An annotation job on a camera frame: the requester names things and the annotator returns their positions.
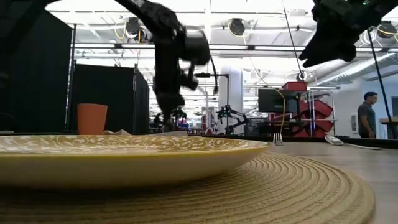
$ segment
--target round placemat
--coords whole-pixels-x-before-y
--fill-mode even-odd
[[[366,223],[373,210],[374,194],[357,176],[274,153],[227,174],[167,189],[0,191],[2,223],[355,224]]]

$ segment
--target desk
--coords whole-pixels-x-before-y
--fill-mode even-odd
[[[326,143],[288,142],[271,152],[303,156],[348,170],[364,179],[376,196],[376,213],[371,224],[390,224],[398,220],[398,151],[372,151]]]
[[[398,139],[398,117],[392,117],[391,118],[392,123],[390,124],[388,118],[382,118],[380,119],[380,123],[387,125],[387,133],[388,133],[388,139],[394,139],[394,135],[392,134],[392,129],[395,129],[396,132],[396,139]]]

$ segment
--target patterned plate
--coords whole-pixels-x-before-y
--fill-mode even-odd
[[[107,189],[178,184],[234,169],[267,146],[180,136],[1,136],[0,185]]]

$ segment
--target person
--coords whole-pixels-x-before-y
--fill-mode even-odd
[[[367,92],[364,102],[358,107],[358,133],[361,138],[376,138],[376,114],[372,105],[377,102],[377,93]]]

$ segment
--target silver fork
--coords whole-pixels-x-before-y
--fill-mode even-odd
[[[274,145],[275,146],[283,146],[284,140],[282,139],[281,133],[274,133]]]

